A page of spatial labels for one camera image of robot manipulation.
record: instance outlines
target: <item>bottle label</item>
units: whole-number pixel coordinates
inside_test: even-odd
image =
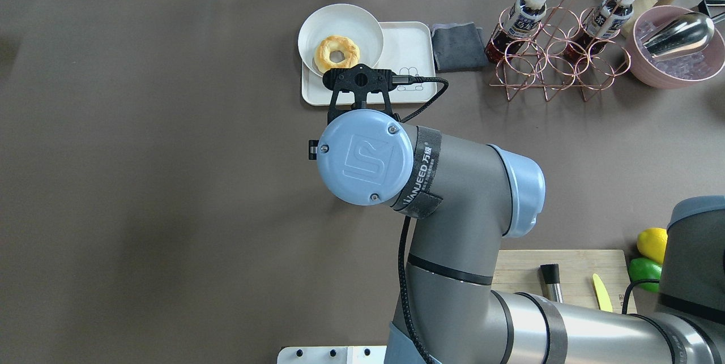
[[[525,11],[521,10],[521,4],[516,3],[509,11],[508,20],[504,23],[503,29],[511,37],[528,38],[543,16],[543,14],[532,16],[525,13]]]
[[[611,38],[617,33],[622,24],[631,18],[632,13],[620,16],[612,14],[605,7],[601,8],[587,24],[587,33],[598,38]]]

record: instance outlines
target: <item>cable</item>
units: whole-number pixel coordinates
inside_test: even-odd
[[[624,291],[624,302],[622,302],[622,314],[627,314],[627,307],[629,307],[629,296],[632,294],[632,290],[635,286],[641,285],[641,284],[659,284],[659,279],[639,279],[639,281],[634,281],[629,286],[627,286],[627,290]]]
[[[406,329],[410,335],[415,349],[422,357],[425,364],[433,364],[433,357],[428,354],[425,349],[423,342],[417,336],[415,332],[415,326],[412,323],[412,316],[410,315],[410,300],[408,299],[407,293],[407,281],[406,281],[406,242],[407,232],[410,228],[410,217],[406,215],[406,219],[403,220],[403,229],[400,233],[400,245],[398,246],[398,281],[400,283],[400,305],[403,310],[403,319],[406,321]]]
[[[413,119],[414,117],[417,117],[420,112],[425,111],[432,103],[436,101],[436,99],[440,98],[443,93],[448,89],[448,80],[445,78],[438,78],[438,77],[412,77],[415,81],[414,83],[442,83],[443,87],[438,90],[438,92],[433,95],[426,103],[424,103],[420,108],[417,109],[412,114],[409,114],[409,116],[404,117],[400,120],[400,123],[406,123],[407,121],[410,121],[410,119]]]

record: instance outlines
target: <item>table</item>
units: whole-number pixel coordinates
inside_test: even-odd
[[[0,361],[385,343],[402,216],[335,199],[306,160],[326,111],[300,98],[297,30],[337,2],[490,32],[513,0],[0,0]],[[504,248],[631,254],[676,202],[725,192],[723,75],[548,104],[490,75],[446,74],[415,122],[541,165],[539,223]]]

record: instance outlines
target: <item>pink bowl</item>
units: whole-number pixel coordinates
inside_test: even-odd
[[[702,54],[705,55],[705,62],[712,68],[710,74],[707,77],[701,78],[700,80],[684,80],[682,78],[673,77],[666,72],[659,70],[642,55],[642,48],[637,46],[636,39],[642,37],[641,33],[637,32],[641,21],[648,21],[656,27],[663,26],[664,24],[673,21],[679,15],[689,13],[691,10],[688,8],[678,6],[657,6],[650,10],[642,13],[634,22],[634,28],[632,34],[627,38],[625,49],[632,56],[632,67],[630,71],[635,77],[639,78],[643,83],[653,86],[655,88],[663,89],[675,89],[682,88],[700,81],[709,80],[716,76],[720,70],[725,66],[725,41],[720,32],[715,29],[715,35],[710,43],[702,50]]]

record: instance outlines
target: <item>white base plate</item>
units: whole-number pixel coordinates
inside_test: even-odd
[[[420,22],[381,22],[380,26],[383,28],[383,54],[375,68],[393,70],[398,75],[435,77],[433,44],[428,26]],[[436,91],[436,83],[401,85],[390,91],[390,101],[393,104],[426,102]],[[332,98],[332,91],[325,88],[322,78],[310,71],[305,63],[302,63],[301,92],[306,103],[315,106],[327,106]],[[341,93],[337,98],[338,104],[352,104],[352,101],[351,93]],[[382,103],[381,94],[368,95],[368,104]]]
[[[383,364],[386,346],[324,346],[324,348],[283,348],[277,364]]]

